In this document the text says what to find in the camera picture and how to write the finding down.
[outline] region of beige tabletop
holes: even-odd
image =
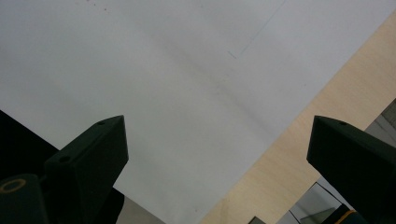
[[[306,161],[315,115],[362,130],[396,97],[396,11],[349,59],[202,223],[276,223],[319,178]]]

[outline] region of dark object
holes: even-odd
[[[341,204],[329,217],[321,224],[369,224],[359,213],[349,210],[349,208]]]
[[[1,181],[0,211],[0,223],[48,224],[37,176],[15,175]]]
[[[29,184],[12,195],[0,191],[2,201],[7,196],[13,202],[10,196],[17,200],[24,190],[36,190],[40,192],[23,198],[32,204],[44,202],[46,209],[40,216],[48,215],[52,223],[116,222],[124,197],[112,186],[128,161],[123,116],[97,122],[58,151],[0,111],[0,143],[0,178],[20,174],[31,178],[22,178]],[[28,218],[30,211],[25,207],[12,212]],[[5,222],[15,217],[8,214],[2,209],[0,223],[46,223],[29,219]]]
[[[307,160],[369,223],[396,223],[396,148],[316,116]]]
[[[254,217],[253,219],[251,219],[251,220],[249,221],[248,224],[265,224],[265,222],[261,221],[261,220],[260,220],[259,218],[257,218],[257,217]]]

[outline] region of wooden table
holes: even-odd
[[[276,223],[319,178],[306,161],[315,115],[362,130],[396,97],[396,11],[349,59],[202,223]]]

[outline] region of white paper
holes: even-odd
[[[124,115],[117,189],[166,223],[198,223],[394,8],[0,1],[1,109],[58,148]]]

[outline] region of pencil line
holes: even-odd
[[[242,49],[242,51],[239,53],[239,56],[241,56],[248,49],[248,47],[250,47],[251,43],[253,43],[253,41],[256,39],[256,37],[262,32],[262,30],[265,29],[265,27],[268,25],[268,23],[272,20],[272,18],[276,15],[276,13],[283,7],[283,5],[285,5],[285,3],[287,1],[288,0],[284,0],[282,2],[282,4],[280,4],[280,6],[276,9],[276,11],[271,15],[271,17],[264,23],[262,28],[260,28],[260,30],[253,37],[250,38],[250,41],[247,43],[247,45],[244,47],[244,49]]]
[[[233,56],[233,58],[236,59],[235,55],[233,55],[230,51],[228,51],[228,53],[229,53],[231,56]]]

